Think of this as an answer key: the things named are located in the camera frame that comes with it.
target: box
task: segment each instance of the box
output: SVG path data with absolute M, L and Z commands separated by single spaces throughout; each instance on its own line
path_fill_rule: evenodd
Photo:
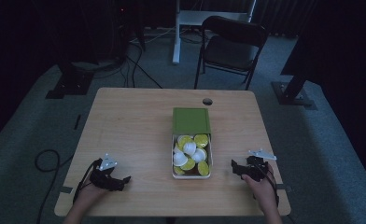
M 198 173 L 198 163 L 195 164 L 194 168 L 189 171 L 184 171 L 185 174 L 179 174 L 174 168 L 174 155 L 175 151 L 180 152 L 176 149 L 176 143 L 178 142 L 179 136 L 189 136 L 192 141 L 197 135 L 207 137 L 207 145 L 204 147 L 206 159 L 205 162 L 209 167 L 209 173 L 207 175 L 200 175 Z M 211 130 L 209 122 L 209 114 L 207 108 L 186 108 L 186 107 L 175 107 L 173 111 L 173 133 L 172 133 L 172 175 L 176 179 L 207 179 L 212 172 L 212 147 L 211 147 Z

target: black metal base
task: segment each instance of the black metal base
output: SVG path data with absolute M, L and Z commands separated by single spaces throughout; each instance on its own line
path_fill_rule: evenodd
M 317 110 L 317 106 L 313 100 L 308 99 L 307 94 L 304 89 L 301 89 L 300 92 L 294 98 L 288 98 L 285 96 L 284 92 L 288 85 L 287 82 L 271 82 L 273 86 L 274 92 L 278 99 L 278 102 L 281 105 L 303 105 L 305 109 L 308 110 Z
M 70 76 L 62 75 L 55 89 L 49 91 L 46 99 L 63 99 L 65 95 L 85 95 L 91 85 L 93 73 L 76 71 L 75 80 Z

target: table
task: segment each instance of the table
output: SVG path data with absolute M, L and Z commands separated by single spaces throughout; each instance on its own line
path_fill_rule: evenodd
M 251 21 L 253 9 L 256 0 L 251 1 L 246 13 L 240 12 L 220 12 L 220 11 L 194 11 L 180 10 L 180 0 L 176 0 L 176 36 L 174 45 L 174 56 L 172 63 L 180 62 L 180 25 L 197 25 L 203 24 L 203 21 L 210 16 L 221 16 L 238 21 Z
M 209 98 L 212 105 L 204 105 Z M 208 179 L 172 176 L 173 107 L 208 108 L 213 169 Z M 113 191 L 88 216 L 195 217 L 260 216 L 252 192 L 232 173 L 231 159 L 245 164 L 248 150 L 273 153 L 256 97 L 251 91 L 102 88 L 77 145 L 64 187 L 75 188 L 88 166 L 105 153 L 119 163 L 112 176 L 130 175 L 124 191 Z M 270 161 L 278 184 L 276 161 Z M 61 192 L 55 214 L 65 216 L 75 194 Z M 290 212 L 283 189 L 279 212 Z

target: wearable hand tracker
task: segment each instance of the wearable hand tracker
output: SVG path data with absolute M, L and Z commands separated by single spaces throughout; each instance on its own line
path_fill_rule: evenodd
M 90 167 L 87 169 L 82 180 L 77 185 L 75 197 L 73 198 L 73 203 L 76 201 L 78 193 L 86 187 L 86 186 L 82 186 L 82 185 L 91 168 L 92 168 L 92 173 L 90 176 L 90 181 L 97 188 L 108 189 L 109 191 L 116 191 L 116 190 L 122 191 L 124 189 L 125 184 L 128 184 L 128 182 L 130 182 L 130 179 L 131 179 L 130 176 L 127 176 L 127 177 L 123 178 L 122 180 L 111 177 L 110 174 L 113 172 L 114 167 L 103 170 L 103 167 L 101 166 L 102 161 L 103 161 L 102 159 L 94 161 L 90 165 Z

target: green box lid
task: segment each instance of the green box lid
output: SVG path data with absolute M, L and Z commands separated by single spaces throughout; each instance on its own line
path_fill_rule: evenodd
M 211 133 L 207 108 L 174 108 L 173 134 Z

